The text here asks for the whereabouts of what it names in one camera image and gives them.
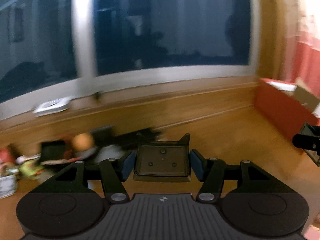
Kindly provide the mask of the black yellow-lens sunglasses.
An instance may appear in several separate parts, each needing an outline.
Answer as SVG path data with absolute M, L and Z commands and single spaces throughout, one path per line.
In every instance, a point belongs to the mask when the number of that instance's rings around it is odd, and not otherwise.
M 303 151 L 319 167 L 319 126 L 306 123 L 299 134 L 302 136 Z

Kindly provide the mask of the black plastic tray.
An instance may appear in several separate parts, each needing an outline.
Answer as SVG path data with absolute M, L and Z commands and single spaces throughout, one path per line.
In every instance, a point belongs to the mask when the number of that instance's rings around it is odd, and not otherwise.
M 134 166 L 135 181 L 188 183 L 190 134 L 178 141 L 153 141 L 139 145 Z

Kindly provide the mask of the red cardboard shoe box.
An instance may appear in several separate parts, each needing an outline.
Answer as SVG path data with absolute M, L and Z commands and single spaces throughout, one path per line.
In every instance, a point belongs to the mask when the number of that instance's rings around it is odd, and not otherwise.
M 271 80 L 259 80 L 254 107 L 289 141 L 305 123 L 319 125 L 319 118 L 296 99 L 269 84 Z

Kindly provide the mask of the orange ball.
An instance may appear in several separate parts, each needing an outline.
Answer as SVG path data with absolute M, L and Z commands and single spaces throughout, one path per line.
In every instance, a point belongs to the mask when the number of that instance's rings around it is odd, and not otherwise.
M 94 139 L 90 133 L 81 133 L 74 136 L 71 143 L 77 152 L 82 152 L 89 150 L 94 146 Z

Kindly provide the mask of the black box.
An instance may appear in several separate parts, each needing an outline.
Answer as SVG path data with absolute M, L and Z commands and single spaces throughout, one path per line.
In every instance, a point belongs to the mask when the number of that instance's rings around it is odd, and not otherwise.
M 46 141 L 40 144 L 40 162 L 50 160 L 60 160 L 64 158 L 66 150 L 66 142 L 64 140 Z

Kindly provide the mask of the yellow green toy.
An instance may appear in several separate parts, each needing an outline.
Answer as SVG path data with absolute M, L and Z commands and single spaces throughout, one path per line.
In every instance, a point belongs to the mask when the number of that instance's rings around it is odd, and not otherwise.
M 40 174 L 42 173 L 44 167 L 39 165 L 37 160 L 29 160 L 24 162 L 20 168 L 19 171 L 22 176 L 25 178 L 35 180 L 38 179 Z

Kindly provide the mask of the white box on sill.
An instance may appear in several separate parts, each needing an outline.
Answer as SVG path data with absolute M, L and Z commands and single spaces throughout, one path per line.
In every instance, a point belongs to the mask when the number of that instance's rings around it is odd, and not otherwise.
M 45 116 L 63 112 L 70 108 L 71 100 L 71 97 L 65 97 L 42 103 L 33 110 L 33 114 L 35 116 Z

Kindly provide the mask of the grey plastic block toy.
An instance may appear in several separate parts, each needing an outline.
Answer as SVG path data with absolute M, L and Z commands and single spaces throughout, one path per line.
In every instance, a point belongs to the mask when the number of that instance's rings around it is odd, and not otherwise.
M 16 176 L 9 175 L 0 178 L 0 198 L 6 198 L 15 194 L 17 190 Z

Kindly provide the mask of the red toy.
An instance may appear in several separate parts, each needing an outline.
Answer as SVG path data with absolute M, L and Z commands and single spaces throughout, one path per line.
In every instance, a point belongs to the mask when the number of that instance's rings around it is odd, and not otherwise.
M 3 148 L 0 150 L 0 161 L 1 161 L 1 163 L 14 163 L 15 162 L 10 151 L 6 148 Z

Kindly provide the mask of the red and white curtain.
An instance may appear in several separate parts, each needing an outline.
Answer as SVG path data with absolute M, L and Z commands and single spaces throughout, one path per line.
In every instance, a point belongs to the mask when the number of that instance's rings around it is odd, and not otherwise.
M 319 96 L 319 0 L 297 0 L 298 31 L 290 80 Z

